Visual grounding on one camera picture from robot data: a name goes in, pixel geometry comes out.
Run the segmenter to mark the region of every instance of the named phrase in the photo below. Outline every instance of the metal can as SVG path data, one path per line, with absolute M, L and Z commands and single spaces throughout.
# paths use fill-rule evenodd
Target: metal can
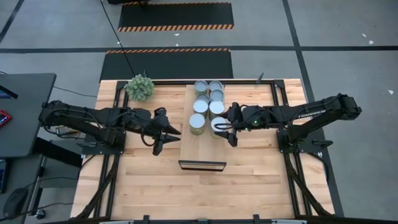
M 193 135 L 201 135 L 205 131 L 206 119 L 202 114 L 193 114 L 189 118 L 190 131 Z
M 209 104 L 204 100 L 195 100 L 195 102 L 193 102 L 194 112 L 202 114 L 205 118 L 207 118 L 208 108 Z
M 210 93 L 210 101 L 222 101 L 224 102 L 224 93 L 221 90 L 213 90 Z
M 223 91 L 223 84 L 221 84 L 220 81 L 216 81 L 216 80 L 211 81 L 211 82 L 209 83 L 209 90 L 210 90 L 210 91 L 214 91 L 214 90 L 221 90 L 221 91 Z
M 224 113 L 225 106 L 222 101 L 212 101 L 209 106 L 209 119 L 212 120 L 213 118 L 221 115 Z
M 195 82 L 194 84 L 195 87 L 195 94 L 198 95 L 202 95 L 202 94 L 207 94 L 207 82 L 204 80 L 198 80 Z
M 216 135 L 214 132 L 215 131 L 226 131 L 226 130 L 221 130 L 215 127 L 216 124 L 225 124 L 226 120 L 222 117 L 215 117 L 211 120 L 211 130 L 210 130 L 210 135 L 211 137 L 215 138 L 215 139 L 219 139 L 221 138 L 221 136 Z
M 206 103 L 210 102 L 210 99 L 206 94 L 198 95 L 197 100 L 204 100 Z

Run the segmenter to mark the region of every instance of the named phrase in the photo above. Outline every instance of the yellow and black striped tape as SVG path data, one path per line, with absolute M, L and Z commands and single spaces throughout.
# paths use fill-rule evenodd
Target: yellow and black striped tape
M 170 30 L 220 30 L 232 29 L 232 24 L 214 25 L 175 25 L 175 26 L 139 26 L 139 27 L 120 27 L 119 32 L 144 32 L 144 31 L 170 31 Z
M 123 6 L 127 6 L 130 4 L 139 4 L 138 2 L 127 2 L 124 3 Z M 166 3 L 166 2 L 160 2 L 160 3 L 151 3 L 148 2 L 148 5 L 165 5 L 165 4 L 231 4 L 230 2 L 177 2 L 177 3 Z
M 217 51 L 230 51 L 230 49 L 212 49 L 212 48 L 200 48 L 200 49 L 147 49 L 147 50 L 109 50 L 106 54 L 120 54 L 120 53 L 167 53 L 167 52 L 217 52 Z

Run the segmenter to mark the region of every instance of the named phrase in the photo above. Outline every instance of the black floor mat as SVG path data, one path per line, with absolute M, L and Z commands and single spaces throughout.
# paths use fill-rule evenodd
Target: black floor mat
M 125 50 L 135 73 L 147 71 L 152 79 L 233 78 L 229 49 L 177 48 Z M 122 50 L 105 55 L 101 80 L 133 77 Z
M 232 29 L 231 3 L 125 3 L 119 21 L 120 32 Z

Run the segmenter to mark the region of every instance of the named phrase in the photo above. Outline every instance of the green succulent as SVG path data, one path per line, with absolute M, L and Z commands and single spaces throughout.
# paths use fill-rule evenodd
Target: green succulent
M 154 87 L 155 85 L 152 83 L 150 78 L 143 77 L 141 74 L 138 74 L 127 83 L 125 89 L 129 94 L 130 100 L 147 101 L 154 95 Z

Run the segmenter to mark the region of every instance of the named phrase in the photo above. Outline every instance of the wooden table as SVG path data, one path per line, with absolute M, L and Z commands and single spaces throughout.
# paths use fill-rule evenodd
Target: wooden table
M 284 82 L 290 106 L 306 103 L 299 79 Z M 112 107 L 116 83 L 117 80 L 101 82 L 96 109 Z M 129 101 L 128 106 L 150 111 L 164 106 L 170 123 L 183 133 L 184 139 L 183 130 L 189 129 L 184 107 L 192 89 L 192 85 L 156 85 L 153 99 L 144 103 Z M 224 91 L 226 108 L 234 101 L 273 105 L 271 88 L 263 85 L 226 85 Z M 150 215 L 151 220 L 252 219 L 254 214 L 260 218 L 293 218 L 284 159 L 278 150 L 275 129 L 241 132 L 238 138 L 238 146 L 234 148 L 220 139 L 219 144 L 227 148 L 222 155 L 227 166 L 223 172 L 210 172 L 181 170 L 178 160 L 183 156 L 182 147 L 190 147 L 183 146 L 183 141 L 165 144 L 160 155 L 153 156 L 152 149 L 142 143 L 140 135 L 128 133 L 119 163 L 112 220 L 142 220 L 143 215 Z M 301 160 L 309 190 L 333 213 L 322 163 L 307 154 L 302 154 Z M 103 156 L 96 156 L 81 171 L 71 217 L 79 214 L 96 192 L 102 161 Z M 304 214 L 301 193 L 296 189 L 300 211 Z

